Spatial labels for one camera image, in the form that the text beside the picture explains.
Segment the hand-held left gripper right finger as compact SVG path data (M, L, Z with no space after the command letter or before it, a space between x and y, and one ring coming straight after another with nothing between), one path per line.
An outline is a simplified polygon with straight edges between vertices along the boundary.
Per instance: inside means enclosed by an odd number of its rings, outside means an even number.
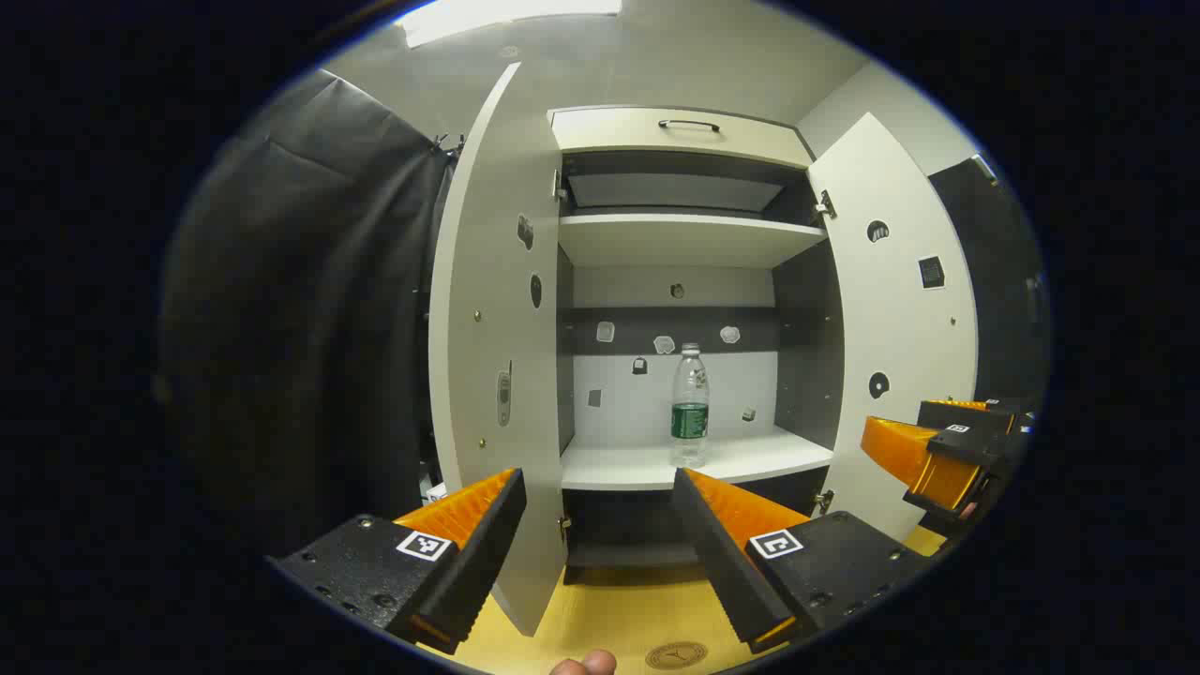
M809 643L912 586L931 565L860 516L805 516L689 467L671 502L736 637L751 653Z

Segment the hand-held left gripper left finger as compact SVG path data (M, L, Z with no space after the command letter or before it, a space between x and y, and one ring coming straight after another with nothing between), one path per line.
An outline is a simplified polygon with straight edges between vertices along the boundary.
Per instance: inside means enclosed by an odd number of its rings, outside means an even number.
M406 516L348 518L272 563L360 623L454 655L491 595L527 504L510 467Z

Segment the round brown coaster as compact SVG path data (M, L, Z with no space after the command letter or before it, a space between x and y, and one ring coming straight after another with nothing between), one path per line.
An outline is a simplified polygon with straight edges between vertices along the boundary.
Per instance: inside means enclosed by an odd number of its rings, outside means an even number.
M703 643L673 641L648 650L646 667L655 670L679 670L703 662L709 650Z

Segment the clear plastic bottle green label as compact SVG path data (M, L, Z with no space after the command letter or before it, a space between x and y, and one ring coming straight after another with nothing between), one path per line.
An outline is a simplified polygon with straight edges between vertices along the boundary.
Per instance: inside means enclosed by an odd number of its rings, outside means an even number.
M701 359L701 347L682 345L682 359L676 368L671 392L671 465L701 467L709 428L710 387Z

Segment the white cabinet shelf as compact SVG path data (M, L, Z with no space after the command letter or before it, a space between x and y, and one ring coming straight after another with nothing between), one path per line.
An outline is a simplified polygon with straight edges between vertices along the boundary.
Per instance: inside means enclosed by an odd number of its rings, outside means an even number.
M562 453L562 488L580 491L655 491L673 486L673 444L608 447L577 437ZM698 471L738 484L827 467L834 453L784 430L716 437L704 444Z
M619 214L559 219L574 265L712 265L770 270L828 239L822 228L768 219Z

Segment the white grey cabinet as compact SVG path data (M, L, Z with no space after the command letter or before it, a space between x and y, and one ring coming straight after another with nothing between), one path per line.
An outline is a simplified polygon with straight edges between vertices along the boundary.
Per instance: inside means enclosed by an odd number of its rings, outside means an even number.
M682 151L562 151L562 219L685 214L810 221L806 171ZM842 307L829 238L770 270L712 265L574 265L559 245L559 419L564 450L671 440L682 346L696 342L710 387L708 440L782 428L833 450L842 386ZM805 516L829 466L738 486ZM568 557L562 581L596 571L694 565L671 488L562 489Z

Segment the black backdrop cloth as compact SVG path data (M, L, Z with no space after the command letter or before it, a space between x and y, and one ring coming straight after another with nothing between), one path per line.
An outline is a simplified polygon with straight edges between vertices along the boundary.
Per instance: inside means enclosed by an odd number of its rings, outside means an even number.
M976 159L934 172L962 247L978 338L974 398L1038 407L1050 375L1052 325L1034 231L1010 189Z
M215 154L158 319L172 435L236 546L292 555L401 516L428 428L428 305L455 161L317 68Z

